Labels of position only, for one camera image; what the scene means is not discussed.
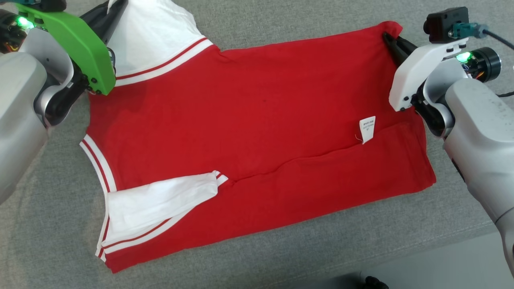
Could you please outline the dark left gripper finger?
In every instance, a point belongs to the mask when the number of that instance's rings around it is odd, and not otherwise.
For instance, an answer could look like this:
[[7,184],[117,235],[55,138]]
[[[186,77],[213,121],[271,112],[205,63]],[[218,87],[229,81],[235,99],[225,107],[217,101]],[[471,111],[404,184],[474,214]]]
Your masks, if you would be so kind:
[[105,12],[100,18],[100,38],[104,44],[109,43],[127,3],[128,0],[108,0],[104,3]]
[[96,7],[90,9],[83,15],[81,15],[81,19],[83,19],[87,24],[105,24],[110,22],[108,17],[108,4],[110,0],[106,0],[103,3],[97,5]]

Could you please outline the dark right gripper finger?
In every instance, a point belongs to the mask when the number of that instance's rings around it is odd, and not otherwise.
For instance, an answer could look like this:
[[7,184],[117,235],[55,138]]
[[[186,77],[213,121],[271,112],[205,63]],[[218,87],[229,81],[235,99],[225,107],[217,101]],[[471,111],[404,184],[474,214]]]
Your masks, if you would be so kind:
[[388,51],[397,67],[408,58],[408,54],[399,46],[398,38],[393,37],[391,34],[384,32],[382,35],[384,44],[387,46]]
[[396,39],[396,46],[403,52],[413,52],[418,47],[410,41],[398,36]]

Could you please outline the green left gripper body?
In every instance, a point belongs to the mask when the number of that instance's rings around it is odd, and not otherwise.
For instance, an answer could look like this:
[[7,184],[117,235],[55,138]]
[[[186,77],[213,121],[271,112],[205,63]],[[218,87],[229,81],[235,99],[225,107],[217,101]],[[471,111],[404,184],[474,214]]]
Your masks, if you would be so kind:
[[56,84],[50,96],[109,94],[114,88],[114,52],[100,38],[100,24],[87,24],[66,11],[42,12],[15,2],[17,13],[0,8],[0,53],[37,57]]

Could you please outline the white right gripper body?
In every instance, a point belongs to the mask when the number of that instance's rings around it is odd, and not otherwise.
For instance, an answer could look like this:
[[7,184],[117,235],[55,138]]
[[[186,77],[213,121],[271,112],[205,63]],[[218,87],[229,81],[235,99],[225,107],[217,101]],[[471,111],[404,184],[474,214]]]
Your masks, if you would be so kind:
[[[428,44],[418,47],[397,68],[389,94],[389,104],[395,111],[401,111],[411,106],[413,94],[422,86],[437,68],[450,76],[463,72],[464,77],[471,77],[483,83],[496,79],[502,69],[499,55],[489,47],[474,51],[462,52],[469,38],[457,39],[442,44]],[[457,72],[443,68],[443,64],[457,64]]]

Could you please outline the red jersey with white sleeves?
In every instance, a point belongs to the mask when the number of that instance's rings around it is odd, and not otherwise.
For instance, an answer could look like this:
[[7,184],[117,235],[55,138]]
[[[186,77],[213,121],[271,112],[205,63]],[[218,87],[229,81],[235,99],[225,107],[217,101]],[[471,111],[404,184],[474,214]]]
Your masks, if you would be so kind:
[[127,0],[80,143],[105,198],[96,256],[117,273],[433,185],[423,120],[388,101],[383,34],[401,31],[221,51],[172,0]]

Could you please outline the grey fabric sofa seat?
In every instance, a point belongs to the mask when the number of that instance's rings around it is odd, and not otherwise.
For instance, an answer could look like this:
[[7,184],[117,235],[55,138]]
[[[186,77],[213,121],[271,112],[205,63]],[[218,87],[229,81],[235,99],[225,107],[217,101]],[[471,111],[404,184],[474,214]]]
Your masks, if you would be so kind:
[[[315,38],[394,20],[426,44],[426,15],[466,6],[514,42],[514,0],[174,0],[222,49]],[[79,143],[82,98],[18,190],[0,205],[0,289],[291,288],[495,232],[442,150],[428,137],[437,183],[426,191],[293,226],[173,254],[112,274],[95,256],[104,199]]]

